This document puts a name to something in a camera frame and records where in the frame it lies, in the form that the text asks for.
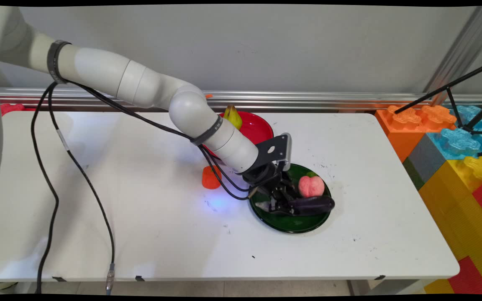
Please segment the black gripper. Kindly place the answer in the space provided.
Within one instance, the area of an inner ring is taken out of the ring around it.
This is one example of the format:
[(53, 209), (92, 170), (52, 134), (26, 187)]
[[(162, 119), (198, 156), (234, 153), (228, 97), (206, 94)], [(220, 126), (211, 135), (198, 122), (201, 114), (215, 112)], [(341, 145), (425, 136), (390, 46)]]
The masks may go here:
[(282, 177), (285, 162), (268, 163), (243, 173), (242, 178), (250, 187), (257, 187), (262, 192), (271, 192), (269, 200), (261, 202), (261, 209), (270, 214), (292, 217), (296, 210), (290, 202), (303, 196), (289, 176)]

